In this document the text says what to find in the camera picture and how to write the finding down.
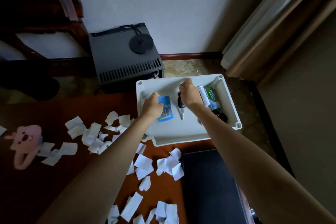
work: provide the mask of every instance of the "person's left hand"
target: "person's left hand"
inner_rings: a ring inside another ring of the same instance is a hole
[[[153,119],[158,119],[163,112],[163,103],[159,103],[158,97],[160,95],[157,92],[145,100],[145,103],[142,106],[141,115],[149,116]]]

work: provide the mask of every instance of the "hand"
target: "hand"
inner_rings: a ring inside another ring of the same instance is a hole
[[[153,92],[153,94],[145,100],[145,103],[142,106],[142,113],[143,116],[149,116],[151,118],[157,119],[161,116],[163,112],[163,103],[159,103],[160,95],[157,92]]]
[[[197,87],[193,85],[193,81],[188,78],[180,86],[181,100],[186,107],[190,109],[193,104],[203,104],[200,92]]]

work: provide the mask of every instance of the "floor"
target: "floor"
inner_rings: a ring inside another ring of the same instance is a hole
[[[173,60],[163,61],[165,77],[195,76],[204,74],[225,74],[220,65],[220,59],[204,60]],[[61,88],[57,98],[74,98],[82,95],[93,95],[99,87],[95,77],[58,77]],[[260,119],[258,110],[250,91],[244,81],[225,77],[233,102],[241,119],[243,128],[240,132],[275,159],[275,153],[268,141],[268,135]],[[6,90],[0,87],[0,105],[35,101],[33,98],[16,90]]]

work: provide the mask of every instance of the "brown curtain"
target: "brown curtain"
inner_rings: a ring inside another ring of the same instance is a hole
[[[336,0],[292,0],[226,75],[255,81],[262,88],[335,9]]]

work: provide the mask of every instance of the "black round disc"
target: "black round disc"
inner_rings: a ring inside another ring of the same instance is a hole
[[[137,54],[145,54],[153,49],[153,38],[148,34],[138,34],[131,38],[129,47]]]

